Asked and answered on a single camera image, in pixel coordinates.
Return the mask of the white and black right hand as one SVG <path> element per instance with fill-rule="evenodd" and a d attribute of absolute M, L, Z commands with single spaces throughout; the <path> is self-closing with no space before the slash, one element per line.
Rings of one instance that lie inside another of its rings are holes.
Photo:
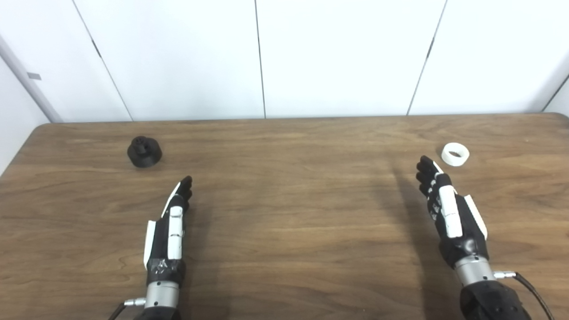
<path fill-rule="evenodd" d="M 486 226 L 472 198 L 459 194 L 449 174 L 428 156 L 421 156 L 416 168 L 419 190 L 440 237 L 443 261 L 454 268 L 466 257 L 489 259 Z"/>

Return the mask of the white and black left hand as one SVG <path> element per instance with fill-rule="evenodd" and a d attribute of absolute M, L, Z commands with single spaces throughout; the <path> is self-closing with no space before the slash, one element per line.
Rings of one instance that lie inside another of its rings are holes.
<path fill-rule="evenodd" d="M 179 181 L 165 203 L 157 221 L 148 221 L 144 243 L 146 284 L 175 282 L 181 286 L 186 276 L 183 260 L 183 241 L 186 230 L 185 215 L 192 197 L 192 178 Z"/>

